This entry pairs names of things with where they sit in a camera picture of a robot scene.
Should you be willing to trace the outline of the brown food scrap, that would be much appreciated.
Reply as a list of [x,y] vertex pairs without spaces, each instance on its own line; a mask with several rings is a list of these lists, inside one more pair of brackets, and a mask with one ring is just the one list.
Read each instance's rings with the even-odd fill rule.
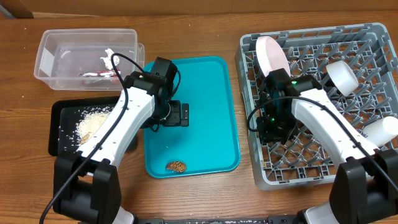
[[180,161],[174,161],[174,162],[169,162],[169,163],[165,166],[165,168],[166,168],[167,170],[171,170],[171,171],[173,171],[173,172],[182,173],[182,172],[185,172],[185,171],[186,171],[187,166],[186,166],[184,163],[180,162]]

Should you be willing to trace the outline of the white round plate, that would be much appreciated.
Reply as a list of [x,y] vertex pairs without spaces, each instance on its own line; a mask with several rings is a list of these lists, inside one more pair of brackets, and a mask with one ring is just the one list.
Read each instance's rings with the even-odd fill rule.
[[264,77],[267,77],[271,71],[280,68],[284,68],[287,74],[290,75],[290,67],[285,53],[272,37],[260,36],[257,38],[256,56]]

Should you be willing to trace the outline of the red snack wrapper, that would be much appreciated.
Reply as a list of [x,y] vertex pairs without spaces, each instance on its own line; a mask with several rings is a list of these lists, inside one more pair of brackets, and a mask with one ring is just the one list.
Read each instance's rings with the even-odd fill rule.
[[87,72],[87,73],[80,73],[80,77],[117,77],[117,74],[114,70],[105,70],[105,71],[98,71],[98,72]]

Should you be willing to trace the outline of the grey bowl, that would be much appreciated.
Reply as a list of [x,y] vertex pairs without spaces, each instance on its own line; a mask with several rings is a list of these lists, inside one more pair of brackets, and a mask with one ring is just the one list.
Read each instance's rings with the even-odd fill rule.
[[326,71],[337,89],[344,96],[348,96],[359,86],[353,70],[343,60],[328,64]]

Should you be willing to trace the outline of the white napkin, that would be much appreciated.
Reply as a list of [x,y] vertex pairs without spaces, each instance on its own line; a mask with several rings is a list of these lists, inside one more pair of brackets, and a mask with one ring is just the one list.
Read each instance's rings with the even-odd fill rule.
[[[112,49],[108,48],[108,49],[105,50],[105,52],[107,54],[107,57],[101,57],[101,60],[104,62],[105,67],[108,70],[112,70],[113,69],[113,64],[111,62],[111,56],[114,54],[114,51]],[[114,56],[113,57],[113,62],[114,62],[115,66],[119,65],[120,58],[118,56]]]

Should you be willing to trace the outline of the white paper cup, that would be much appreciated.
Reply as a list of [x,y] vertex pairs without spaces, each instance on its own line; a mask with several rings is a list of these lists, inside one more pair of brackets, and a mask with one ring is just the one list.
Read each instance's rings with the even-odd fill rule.
[[397,136],[397,118],[387,116],[379,119],[363,129],[363,134],[368,141],[381,147]]

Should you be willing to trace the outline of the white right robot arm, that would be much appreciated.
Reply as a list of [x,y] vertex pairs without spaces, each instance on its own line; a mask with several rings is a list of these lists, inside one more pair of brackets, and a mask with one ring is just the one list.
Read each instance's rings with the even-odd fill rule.
[[397,151],[380,150],[349,124],[312,76],[262,81],[257,133],[286,142],[301,121],[326,149],[336,177],[327,202],[301,210],[293,223],[372,223],[397,215]]

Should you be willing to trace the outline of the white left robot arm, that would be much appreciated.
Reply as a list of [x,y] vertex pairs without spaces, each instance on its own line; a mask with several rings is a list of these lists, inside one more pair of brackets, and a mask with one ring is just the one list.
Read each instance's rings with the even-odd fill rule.
[[180,76],[133,72],[121,80],[121,96],[99,129],[75,151],[58,153],[47,207],[83,223],[135,223],[121,206],[118,167],[141,128],[188,126],[173,100],[179,88],[174,78]]

